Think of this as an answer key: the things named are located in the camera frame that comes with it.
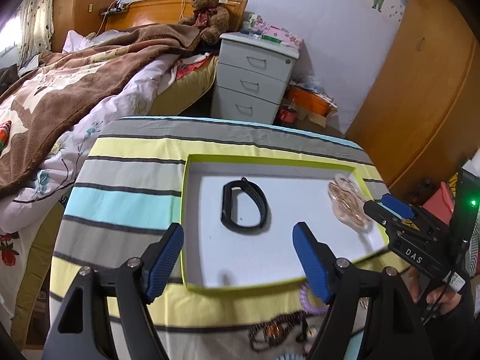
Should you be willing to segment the right hand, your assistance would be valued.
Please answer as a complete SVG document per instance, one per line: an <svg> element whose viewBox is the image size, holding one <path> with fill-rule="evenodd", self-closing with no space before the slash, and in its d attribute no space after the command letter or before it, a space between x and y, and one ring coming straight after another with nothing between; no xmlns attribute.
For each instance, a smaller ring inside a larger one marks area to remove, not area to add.
<svg viewBox="0 0 480 360"><path fill-rule="evenodd" d="M418 302L420 297L420 272L415 267L410 267L408 270L408 277L410 278L408 291L414 302ZM438 303L440 314L447 314L453 311L461 302L462 295L455 292L450 287L443 286L431 291L427 297L426 302L430 305Z"/></svg>

